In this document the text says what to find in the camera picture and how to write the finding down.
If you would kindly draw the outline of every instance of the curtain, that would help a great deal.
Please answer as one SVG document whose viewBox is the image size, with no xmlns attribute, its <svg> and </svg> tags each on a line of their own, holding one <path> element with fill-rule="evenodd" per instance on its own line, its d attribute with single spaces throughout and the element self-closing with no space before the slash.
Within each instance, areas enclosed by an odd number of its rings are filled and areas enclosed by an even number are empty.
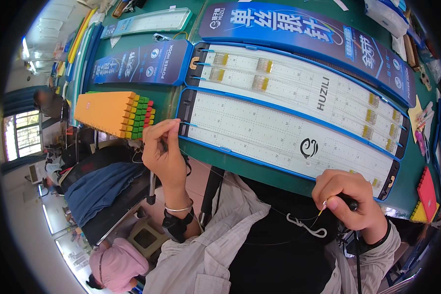
<svg viewBox="0 0 441 294">
<path fill-rule="evenodd" d="M 3 117 L 32 111 L 34 108 L 33 94 L 38 88 L 46 86 L 30 86 L 27 88 L 5 93 L 3 99 Z"/>
<path fill-rule="evenodd" d="M 24 166 L 24 165 L 30 165 L 35 162 L 44 160 L 44 159 L 46 159 L 46 156 L 47 156 L 46 153 L 43 153 L 41 155 L 23 156 L 18 159 L 3 163 L 0 168 L 1 168 L 2 174 L 6 174 L 6 173 L 9 173 L 11 171 L 16 170 L 17 168 Z"/>
</svg>

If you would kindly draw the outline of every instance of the left hand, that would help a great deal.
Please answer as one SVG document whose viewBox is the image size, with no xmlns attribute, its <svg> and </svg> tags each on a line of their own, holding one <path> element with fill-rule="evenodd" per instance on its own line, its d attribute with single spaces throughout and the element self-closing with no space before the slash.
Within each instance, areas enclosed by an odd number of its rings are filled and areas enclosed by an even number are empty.
<svg viewBox="0 0 441 294">
<path fill-rule="evenodd" d="M 161 121 L 145 127 L 142 134 L 142 162 L 159 177 L 164 190 L 176 192 L 184 191 L 186 184 L 186 162 L 178 146 L 180 121 Z M 162 140 L 167 144 L 168 151 L 165 151 Z"/>
</svg>

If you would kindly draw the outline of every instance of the black tool handle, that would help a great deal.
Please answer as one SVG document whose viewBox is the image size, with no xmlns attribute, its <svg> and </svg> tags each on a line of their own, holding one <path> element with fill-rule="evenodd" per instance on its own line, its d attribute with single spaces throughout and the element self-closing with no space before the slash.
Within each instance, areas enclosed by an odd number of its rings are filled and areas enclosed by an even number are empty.
<svg viewBox="0 0 441 294">
<path fill-rule="evenodd" d="M 343 201 L 346 203 L 346 205 L 348 205 L 351 211 L 355 211 L 356 209 L 358 209 L 358 201 L 351 198 L 351 196 L 342 192 L 340 192 L 337 196 L 343 199 Z"/>
</svg>

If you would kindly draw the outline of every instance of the hand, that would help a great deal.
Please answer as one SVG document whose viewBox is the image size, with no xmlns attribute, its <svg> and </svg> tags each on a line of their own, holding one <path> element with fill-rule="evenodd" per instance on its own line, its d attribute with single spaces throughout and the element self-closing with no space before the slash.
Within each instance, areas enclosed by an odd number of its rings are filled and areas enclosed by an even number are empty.
<svg viewBox="0 0 441 294">
<path fill-rule="evenodd" d="M 326 169 L 316 179 L 312 198 L 318 209 L 322 209 L 327 200 L 327 208 L 339 218 L 345 226 L 354 231 L 361 230 L 367 244 L 381 240 L 387 232 L 387 220 L 372 196 L 372 186 L 360 173 L 348 173 L 341 170 Z M 351 211 L 338 196 L 343 192 L 356 201 L 358 209 Z"/>
<path fill-rule="evenodd" d="M 145 127 L 142 133 L 142 162 L 159 177 L 164 190 L 176 192 L 184 191 L 186 184 L 186 162 L 178 146 L 180 121 L 164 120 Z M 168 145 L 168 151 L 165 151 L 162 140 Z"/>
</svg>

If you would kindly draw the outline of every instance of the fingers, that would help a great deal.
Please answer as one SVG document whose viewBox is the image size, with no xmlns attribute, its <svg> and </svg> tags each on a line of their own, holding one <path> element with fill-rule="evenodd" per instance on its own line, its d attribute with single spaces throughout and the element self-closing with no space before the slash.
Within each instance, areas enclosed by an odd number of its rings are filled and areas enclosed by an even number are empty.
<svg viewBox="0 0 441 294">
<path fill-rule="evenodd" d="M 361 174 L 331 169 L 325 170 L 317 177 L 317 183 L 312 190 L 312 198 L 317 208 L 322 209 L 322 204 L 326 199 L 340 192 L 351 196 L 358 202 L 372 198 L 372 187 Z"/>
<path fill-rule="evenodd" d="M 327 200 L 327 207 L 349 229 L 353 230 L 354 225 L 359 225 L 361 223 L 363 216 L 359 213 L 351 211 L 343 199 L 338 196 L 329 197 Z"/>
<path fill-rule="evenodd" d="M 347 174 L 348 172 L 338 170 L 338 169 L 325 169 L 324 172 L 316 178 L 316 184 L 314 189 L 312 190 L 312 199 L 314 200 L 317 208 L 322 209 L 323 202 L 325 199 L 320 198 L 320 193 L 323 188 L 329 183 L 332 177 L 336 174 Z"/>
<path fill-rule="evenodd" d="M 175 125 L 168 131 L 168 150 L 174 153 L 180 153 L 180 147 L 178 145 L 178 130 L 180 129 L 180 123 L 177 122 Z"/>
<path fill-rule="evenodd" d="M 179 124 L 180 119 L 164 120 L 154 126 L 144 128 L 142 131 L 142 139 L 144 141 L 144 153 L 154 155 L 158 150 L 158 144 L 165 132 L 170 131 L 175 124 Z"/>
</svg>

